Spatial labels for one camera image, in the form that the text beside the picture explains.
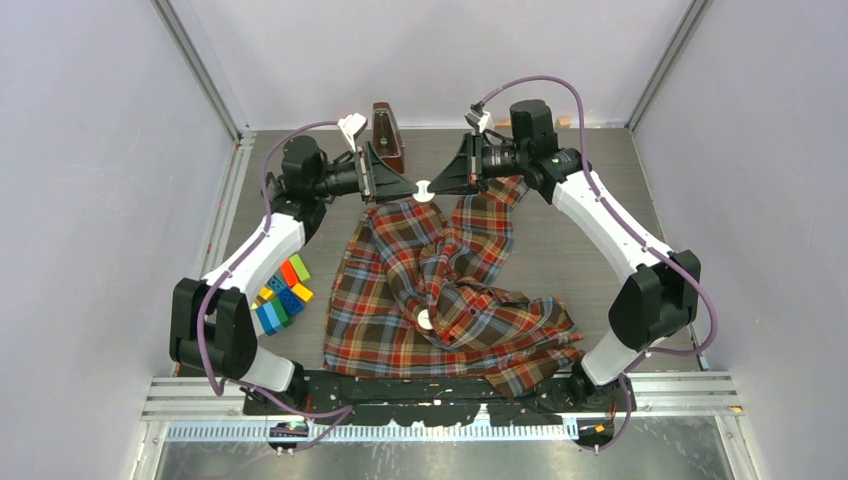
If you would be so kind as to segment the plaid flannel shirt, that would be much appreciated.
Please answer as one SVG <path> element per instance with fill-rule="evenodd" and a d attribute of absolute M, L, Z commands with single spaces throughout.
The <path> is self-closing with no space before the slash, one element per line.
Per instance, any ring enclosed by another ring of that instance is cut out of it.
<path fill-rule="evenodd" d="M 323 366 L 367 378 L 483 377 L 507 397 L 578 361 L 581 333 L 564 302 L 495 281 L 514 247 L 521 177 L 460 198 L 384 203 L 361 216 L 333 282 Z M 427 309 L 433 324 L 416 316 Z"/>

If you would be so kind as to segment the white round brooch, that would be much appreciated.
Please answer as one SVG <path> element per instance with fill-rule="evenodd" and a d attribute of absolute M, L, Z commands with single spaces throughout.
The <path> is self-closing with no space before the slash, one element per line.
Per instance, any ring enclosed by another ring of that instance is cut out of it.
<path fill-rule="evenodd" d="M 433 324 L 427 309 L 422 309 L 418 312 L 416 322 L 424 330 L 430 331 L 433 329 Z"/>

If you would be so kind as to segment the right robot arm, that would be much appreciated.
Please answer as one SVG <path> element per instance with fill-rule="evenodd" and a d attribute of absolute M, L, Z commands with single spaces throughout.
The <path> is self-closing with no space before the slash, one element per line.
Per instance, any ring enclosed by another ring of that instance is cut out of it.
<path fill-rule="evenodd" d="M 496 177 L 520 175 L 603 254 L 621 287 L 608 311 L 607 333 L 576 363 L 566 387 L 577 406 L 596 410 L 629 368 L 695 320 L 700 260 L 689 250 L 673 251 L 643 228 L 608 192 L 580 150 L 560 146 L 544 101 L 511 105 L 508 136 L 494 131 L 484 106 L 471 105 L 465 116 L 471 132 L 427 191 L 481 193 Z"/>

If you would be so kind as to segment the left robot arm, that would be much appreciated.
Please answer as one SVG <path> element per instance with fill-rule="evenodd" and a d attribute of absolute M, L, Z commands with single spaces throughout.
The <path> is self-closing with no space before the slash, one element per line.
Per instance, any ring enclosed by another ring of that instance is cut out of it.
<path fill-rule="evenodd" d="M 302 368 L 258 344 L 259 336 L 283 330 L 285 310 L 272 306 L 258 313 L 251 302 L 313 237 L 332 200 L 349 194 L 374 203 L 405 199 L 418 187 L 387 165 L 371 142 L 334 160 L 307 135 L 292 136 L 275 150 L 282 174 L 262 182 L 269 205 L 257 229 L 203 278 L 175 286 L 169 354 L 182 366 L 210 371 L 214 385 L 229 379 L 268 390 L 273 406 L 293 414 L 307 398 L 298 380 Z"/>

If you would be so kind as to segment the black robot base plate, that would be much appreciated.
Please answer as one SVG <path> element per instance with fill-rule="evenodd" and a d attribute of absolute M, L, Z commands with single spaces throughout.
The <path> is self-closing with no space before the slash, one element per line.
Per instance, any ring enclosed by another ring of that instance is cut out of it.
<path fill-rule="evenodd" d="M 343 425 L 380 427 L 467 426 L 483 418 L 495 427 L 546 426 L 562 422 L 566 414 L 609 420 L 635 406 L 633 395 L 617 383 L 593 387 L 573 380 L 569 372 L 516 397 L 505 396 L 483 377 L 364 378 L 322 370 L 297 372 L 294 385 L 283 392 L 241 390 L 248 416 L 282 415 L 286 405 L 320 425 L 331 424 L 337 411 L 348 406 L 352 410 Z"/>

